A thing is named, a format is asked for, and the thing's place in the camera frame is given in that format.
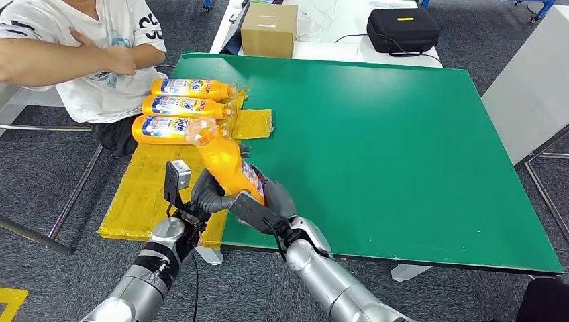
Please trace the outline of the person's right hand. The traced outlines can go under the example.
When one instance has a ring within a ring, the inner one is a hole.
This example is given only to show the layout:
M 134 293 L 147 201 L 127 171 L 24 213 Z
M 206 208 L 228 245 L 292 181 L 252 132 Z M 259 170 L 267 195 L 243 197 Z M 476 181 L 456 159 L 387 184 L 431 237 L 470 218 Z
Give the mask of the person's right hand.
M 113 46 L 104 50 L 105 70 L 120 75 L 135 75 L 136 63 L 128 48 Z

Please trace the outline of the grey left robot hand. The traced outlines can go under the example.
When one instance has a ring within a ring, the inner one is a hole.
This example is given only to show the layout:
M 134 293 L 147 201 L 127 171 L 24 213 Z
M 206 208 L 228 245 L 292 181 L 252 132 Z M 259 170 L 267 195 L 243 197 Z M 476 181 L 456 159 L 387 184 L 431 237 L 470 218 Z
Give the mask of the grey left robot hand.
M 191 190 L 191 202 L 199 206 L 206 213 L 216 213 L 228 210 L 237 196 L 250 191 L 242 189 L 237 193 L 227 193 L 211 173 L 204 169 Z

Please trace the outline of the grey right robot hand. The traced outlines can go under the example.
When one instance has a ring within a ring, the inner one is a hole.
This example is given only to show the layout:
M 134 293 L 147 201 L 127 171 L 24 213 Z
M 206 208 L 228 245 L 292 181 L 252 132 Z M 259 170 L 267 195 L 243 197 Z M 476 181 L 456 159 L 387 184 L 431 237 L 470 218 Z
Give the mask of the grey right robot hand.
M 266 176 L 257 166 L 251 165 L 251 167 L 262 183 L 264 205 L 274 214 L 285 219 L 296 217 L 297 208 L 288 190 L 278 181 Z

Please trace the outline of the person's left hand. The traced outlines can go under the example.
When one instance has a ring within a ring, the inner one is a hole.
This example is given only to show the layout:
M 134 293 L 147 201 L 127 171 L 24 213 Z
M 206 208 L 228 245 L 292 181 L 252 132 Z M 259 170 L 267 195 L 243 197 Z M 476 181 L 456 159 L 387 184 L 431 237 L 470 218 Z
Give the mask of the person's left hand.
M 80 44 L 80 46 L 96 48 L 97 45 L 90 38 L 86 37 L 76 29 L 69 27 L 71 36 Z

